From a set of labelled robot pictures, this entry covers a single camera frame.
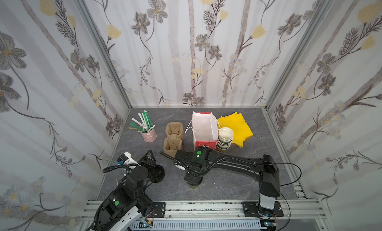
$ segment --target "aluminum frame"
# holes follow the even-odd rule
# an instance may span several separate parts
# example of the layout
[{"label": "aluminum frame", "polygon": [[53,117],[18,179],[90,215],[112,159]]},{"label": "aluminum frame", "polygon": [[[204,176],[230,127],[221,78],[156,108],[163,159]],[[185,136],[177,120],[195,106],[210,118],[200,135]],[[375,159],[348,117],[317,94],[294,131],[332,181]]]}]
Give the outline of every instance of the aluminum frame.
[{"label": "aluminum frame", "polygon": [[125,88],[122,85],[122,82],[119,79],[118,73],[115,70],[113,66],[113,62],[109,56],[109,53],[107,52],[107,48],[105,46],[104,41],[102,40],[101,35],[98,32],[98,29],[96,27],[96,24],[94,23],[90,12],[88,10],[88,7],[86,6],[86,3],[84,0],[74,0],[82,18],[85,21],[86,27],[90,31],[90,34],[94,40],[94,43],[96,47],[98,48],[99,52],[102,55],[103,61],[106,63],[106,66],[108,70],[110,71],[110,75],[113,78],[114,84],[117,86],[117,89],[122,97],[123,102],[127,106],[127,109],[133,108],[131,105],[131,102],[125,92]]},{"label": "aluminum frame", "polygon": [[318,26],[324,19],[325,14],[329,11],[329,8],[332,5],[333,1],[334,0],[322,0],[320,5],[318,6],[316,13],[314,13],[313,15],[312,21],[308,24],[308,28],[306,29],[302,39],[300,40],[296,49],[294,50],[293,56],[289,60],[288,64],[285,66],[285,69],[282,75],[280,76],[279,81],[277,82],[272,94],[269,96],[268,102],[265,105],[266,109],[270,108],[276,101],[277,96],[281,92],[283,86],[286,84],[286,81],[289,78],[291,72],[293,71],[293,68],[296,66],[298,59],[308,46]]},{"label": "aluminum frame", "polygon": [[[165,217],[155,218],[155,220],[253,220],[257,218],[246,218],[244,215],[242,202],[258,200],[161,200],[165,202]],[[284,217],[279,219],[315,219],[318,227],[325,231],[332,231],[327,228],[326,215],[316,199],[305,200],[277,200],[280,202],[284,212]],[[80,218],[80,231],[85,230],[93,221],[94,214],[102,201],[88,201],[84,213]]]}]

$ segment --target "stack of paper bowls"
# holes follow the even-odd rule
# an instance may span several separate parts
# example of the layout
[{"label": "stack of paper bowls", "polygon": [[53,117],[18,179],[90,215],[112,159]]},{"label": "stack of paper bowls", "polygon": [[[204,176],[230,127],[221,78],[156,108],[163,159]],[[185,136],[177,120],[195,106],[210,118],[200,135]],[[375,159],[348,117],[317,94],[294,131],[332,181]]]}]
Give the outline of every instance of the stack of paper bowls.
[{"label": "stack of paper bowls", "polygon": [[233,140],[233,136],[235,133],[231,128],[220,128],[218,130],[218,136],[217,136],[217,147],[220,148],[221,150],[226,150],[228,149]]}]

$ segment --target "wires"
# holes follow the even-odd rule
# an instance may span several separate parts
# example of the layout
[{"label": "wires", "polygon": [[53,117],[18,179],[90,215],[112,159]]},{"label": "wires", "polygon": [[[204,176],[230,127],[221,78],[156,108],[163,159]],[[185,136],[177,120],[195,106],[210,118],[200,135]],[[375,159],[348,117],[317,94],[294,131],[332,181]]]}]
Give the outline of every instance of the wires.
[{"label": "wires", "polygon": [[268,218],[261,218],[259,217],[259,219],[262,219],[262,220],[269,220],[271,217],[272,217],[272,214],[270,212],[268,212],[267,210],[264,210],[264,212],[267,212],[268,213]]},{"label": "wires", "polygon": [[154,208],[152,208],[152,212],[151,212],[151,215],[148,216],[148,217],[145,217],[144,220],[146,221],[146,223],[150,224],[152,226],[152,224],[154,223]]},{"label": "wires", "polygon": [[185,164],[183,164],[182,162],[180,162],[178,159],[176,159],[176,158],[174,158],[174,157],[171,157],[171,156],[169,156],[168,154],[166,154],[166,153],[164,153],[164,152],[159,152],[162,156],[164,156],[164,157],[167,157],[167,158],[169,158],[169,159],[171,159],[171,160],[173,160],[173,161],[176,161],[179,165],[181,165],[181,166],[183,166],[187,171],[189,171],[191,174],[193,174],[194,176],[199,176],[199,177],[201,177],[201,176],[205,176],[212,168],[213,168],[213,166],[214,165],[216,165],[217,163],[219,163],[219,162],[221,162],[222,160],[224,160],[224,159],[227,159],[227,158],[230,158],[230,157],[228,157],[228,156],[224,156],[224,157],[222,157],[222,158],[219,158],[219,159],[217,159],[216,161],[214,161],[207,169],[206,169],[206,171],[204,171],[203,173],[197,173],[197,172],[195,172],[195,171],[193,171],[193,170],[191,170],[189,167],[187,167]]},{"label": "wires", "polygon": [[287,199],[284,197],[283,194],[281,194],[281,195],[283,196],[283,198],[284,198],[286,204],[288,205],[288,209],[289,209],[289,219],[288,219],[288,222],[284,225],[284,227],[280,228],[278,231],[280,231],[281,229],[285,228],[285,227],[289,224],[289,221],[290,221],[290,215],[291,215],[291,214],[290,214],[290,207],[289,207],[288,201],[287,201]]},{"label": "wires", "polygon": [[279,224],[279,217],[277,216],[276,212],[275,212],[275,222],[276,222],[276,226]]},{"label": "wires", "polygon": [[107,172],[110,172],[110,171],[113,171],[115,169],[118,169],[118,168],[125,168],[126,170],[129,168],[129,167],[137,167],[139,166],[138,164],[128,164],[128,165],[115,165],[115,166],[110,166],[110,167],[106,167],[102,170],[103,173],[107,173]]},{"label": "wires", "polygon": [[241,159],[234,158],[234,157],[229,157],[229,158],[230,158],[230,159],[233,159],[233,160],[238,160],[238,161],[241,161],[241,162],[250,164],[250,165],[261,166],[261,167],[264,167],[264,166],[270,166],[270,165],[278,165],[278,164],[290,164],[290,165],[294,165],[294,166],[296,166],[296,167],[300,170],[300,176],[297,178],[297,180],[295,180],[295,181],[293,181],[293,182],[290,182],[290,183],[288,183],[288,184],[283,184],[283,185],[281,185],[281,186],[287,186],[287,185],[290,185],[290,184],[293,184],[293,183],[297,182],[297,181],[301,178],[301,176],[302,176],[302,174],[303,174],[303,172],[301,171],[301,168],[300,168],[298,165],[293,164],[293,163],[290,163],[290,162],[277,162],[277,163],[272,163],[272,164],[253,164],[253,163],[246,162],[246,161],[243,161],[243,160],[241,160]]}]

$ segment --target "black cable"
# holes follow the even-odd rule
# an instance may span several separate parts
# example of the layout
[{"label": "black cable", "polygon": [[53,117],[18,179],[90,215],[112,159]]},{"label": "black cable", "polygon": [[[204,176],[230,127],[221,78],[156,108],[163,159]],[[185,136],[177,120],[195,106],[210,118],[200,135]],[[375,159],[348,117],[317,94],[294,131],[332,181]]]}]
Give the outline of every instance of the black cable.
[{"label": "black cable", "polygon": [[303,172],[301,171],[301,168],[300,168],[298,165],[293,164],[293,163],[290,163],[290,162],[277,162],[277,163],[272,163],[272,164],[253,164],[253,163],[246,162],[246,161],[243,161],[243,160],[241,160],[241,159],[238,159],[238,158],[235,158],[235,157],[229,157],[229,156],[224,156],[224,157],[222,157],[222,158],[216,160],[215,162],[213,162],[213,163],[211,164],[211,166],[209,166],[209,167],[207,168],[207,170],[206,170],[205,172],[203,172],[203,173],[195,173],[194,171],[192,171],[191,169],[189,169],[186,165],[184,165],[182,162],[180,162],[178,159],[176,159],[176,158],[174,158],[174,157],[171,157],[171,156],[169,156],[168,154],[166,154],[166,153],[164,153],[164,152],[159,152],[159,153],[160,153],[161,155],[163,155],[164,157],[167,157],[167,158],[169,158],[169,159],[171,159],[171,160],[173,160],[173,161],[176,161],[177,163],[179,163],[179,165],[181,165],[181,166],[183,166],[184,168],[186,168],[187,171],[189,171],[189,172],[190,172],[191,174],[193,174],[194,176],[204,176],[204,175],[206,175],[206,174],[213,168],[214,165],[216,165],[217,163],[219,163],[219,162],[221,162],[222,160],[227,159],[227,158],[230,158],[230,159],[233,159],[233,160],[238,160],[238,161],[241,161],[241,162],[244,162],[244,163],[247,163],[247,164],[250,164],[250,165],[255,165],[255,166],[270,166],[270,165],[278,165],[278,164],[291,164],[291,165],[296,166],[296,167],[300,170],[300,176],[297,178],[297,180],[295,180],[295,181],[293,181],[293,182],[290,182],[290,183],[288,183],[288,184],[283,184],[283,185],[281,185],[281,186],[287,186],[287,185],[290,185],[290,184],[293,184],[293,183],[297,182],[298,180],[300,180],[300,178],[301,178],[301,176],[302,176],[302,174],[303,174]]},{"label": "black cable", "polygon": [[255,166],[270,166],[270,165],[278,165],[278,164],[291,164],[291,165],[296,166],[296,167],[300,170],[300,176],[297,178],[297,180],[295,180],[295,181],[293,181],[293,182],[290,182],[290,183],[288,183],[288,184],[283,184],[283,185],[281,185],[281,186],[287,186],[287,185],[290,185],[290,184],[293,184],[293,183],[297,182],[297,181],[301,178],[301,176],[302,176],[302,174],[303,174],[303,172],[301,171],[301,168],[300,168],[298,165],[293,164],[293,163],[290,163],[290,162],[277,162],[277,163],[272,163],[272,164],[253,164],[253,163],[246,162],[246,161],[243,161],[243,160],[238,159],[238,158],[234,158],[234,157],[229,157],[229,158],[230,158],[230,159],[233,159],[233,160],[238,160],[238,161],[241,161],[241,162],[250,164],[250,165],[255,165]]},{"label": "black cable", "polygon": [[269,213],[270,214],[270,216],[269,216],[269,218],[261,218],[261,217],[259,217],[259,219],[262,219],[262,220],[269,220],[271,217],[272,217],[272,214],[271,213]]},{"label": "black cable", "polygon": [[119,186],[123,181],[126,180],[126,176],[123,176],[122,179],[120,179],[118,182],[117,182],[117,186]]},{"label": "black cable", "polygon": [[125,168],[127,170],[127,168],[129,167],[132,167],[132,166],[139,166],[138,164],[136,163],[133,163],[133,164],[128,164],[128,165],[115,165],[115,166],[110,166],[110,167],[106,167],[102,170],[103,173],[107,173],[107,172],[110,172],[110,171],[113,171],[115,169],[118,169],[118,168]]},{"label": "black cable", "polygon": [[95,212],[95,215],[94,215],[94,219],[93,219],[93,224],[92,224],[92,228],[90,230],[96,230],[96,226],[97,226],[97,222],[98,222],[98,216],[99,216],[99,213],[101,212],[101,209],[103,207],[103,204],[105,203],[104,200],[101,205],[98,207],[97,211]]},{"label": "black cable", "polygon": [[174,158],[174,157],[171,157],[169,156],[168,154],[164,153],[164,152],[159,152],[162,156],[164,157],[167,157],[173,161],[176,161],[179,165],[183,166],[187,171],[189,171],[191,174],[193,174],[194,176],[205,176],[212,168],[213,166],[215,166],[217,163],[221,162],[222,160],[224,159],[227,159],[229,157],[225,156],[225,157],[222,157],[222,158],[219,158],[217,159],[216,161],[214,161],[207,169],[206,171],[204,171],[203,173],[196,173],[195,171],[191,170],[189,167],[187,167],[185,164],[183,164],[181,161],[179,161],[178,159]]},{"label": "black cable", "polygon": [[280,229],[277,230],[277,231],[280,231],[281,229],[285,228],[285,227],[289,224],[289,221],[290,221],[290,215],[291,215],[291,214],[290,214],[290,207],[289,207],[288,201],[287,201],[287,199],[284,197],[283,194],[281,194],[281,195],[283,196],[283,198],[284,198],[286,204],[288,205],[288,209],[289,209],[289,219],[288,219],[288,222],[284,225],[284,227],[280,228]]}]

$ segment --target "yellow napkin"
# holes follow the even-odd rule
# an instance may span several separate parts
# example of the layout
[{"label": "yellow napkin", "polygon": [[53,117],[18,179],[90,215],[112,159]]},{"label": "yellow napkin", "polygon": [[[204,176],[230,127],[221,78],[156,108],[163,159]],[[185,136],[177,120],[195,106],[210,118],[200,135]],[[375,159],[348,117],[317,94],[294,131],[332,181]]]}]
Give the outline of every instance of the yellow napkin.
[{"label": "yellow napkin", "polygon": [[239,147],[243,147],[243,142],[253,136],[251,129],[245,122],[243,115],[241,113],[234,113],[226,117],[220,117],[218,120],[219,128],[228,127],[233,130],[235,136],[233,137],[233,143]]}]

